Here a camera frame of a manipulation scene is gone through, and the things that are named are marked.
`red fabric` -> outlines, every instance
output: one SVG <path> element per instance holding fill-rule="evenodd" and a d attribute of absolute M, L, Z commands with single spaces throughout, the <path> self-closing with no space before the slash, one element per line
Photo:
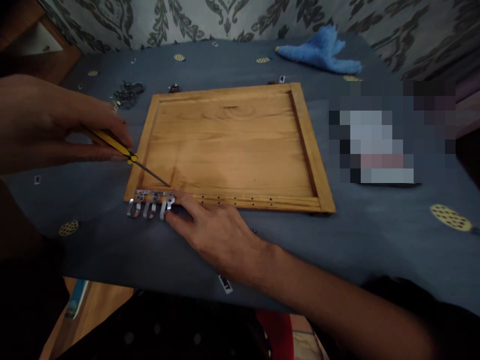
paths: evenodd
<path fill-rule="evenodd" d="M 256 309 L 256 318 L 270 340 L 271 358 L 274 360 L 294 360 L 294 333 L 290 315 Z"/>

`hand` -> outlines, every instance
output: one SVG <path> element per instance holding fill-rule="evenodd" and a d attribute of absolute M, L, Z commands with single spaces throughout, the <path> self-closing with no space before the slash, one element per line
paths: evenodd
<path fill-rule="evenodd" d="M 175 204 L 182 205 L 191 219 L 168 211 L 166 222 L 219 274 L 252 287 L 260 282 L 270 244 L 250 230 L 237 209 L 231 205 L 200 205 L 183 190 L 174 193 Z"/>
<path fill-rule="evenodd" d="M 0 175 L 78 161 L 125 160 L 108 146 L 66 142 L 82 125 L 108 129 L 133 146 L 112 105 L 28 75 L 0 78 L 0 114 Z"/>

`wrist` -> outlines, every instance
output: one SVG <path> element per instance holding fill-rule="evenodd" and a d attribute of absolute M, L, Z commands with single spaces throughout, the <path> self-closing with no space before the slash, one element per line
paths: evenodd
<path fill-rule="evenodd" d="M 284 250 L 273 243 L 260 240 L 261 247 L 256 257 L 256 269 L 253 272 L 251 284 L 254 289 L 262 293 L 268 293 L 268 289 L 272 287 L 276 279 L 280 276 L 278 264 L 281 262 Z"/>

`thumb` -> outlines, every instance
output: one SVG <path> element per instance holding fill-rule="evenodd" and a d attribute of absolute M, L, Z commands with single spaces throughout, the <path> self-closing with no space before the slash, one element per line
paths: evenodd
<path fill-rule="evenodd" d="M 167 211 L 165 214 L 165 221 L 171 226 L 180 236 L 184 237 L 190 244 L 194 232 L 194 225 L 186 222 L 180 216 L 175 215 L 171 211 Z"/>
<path fill-rule="evenodd" d="M 127 161 L 119 151 L 99 144 L 79 144 L 64 141 L 42 145 L 42 153 L 54 163 Z"/>

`blue plush toy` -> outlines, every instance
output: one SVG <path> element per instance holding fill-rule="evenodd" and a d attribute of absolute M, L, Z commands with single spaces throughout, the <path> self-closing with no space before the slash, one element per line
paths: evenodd
<path fill-rule="evenodd" d="M 327 25 L 318 30 L 310 40 L 300 46 L 278 46 L 275 52 L 294 62 L 339 74 L 358 74 L 362 64 L 356 60 L 339 60 L 334 56 L 345 47 L 345 41 L 337 39 L 337 29 Z"/>

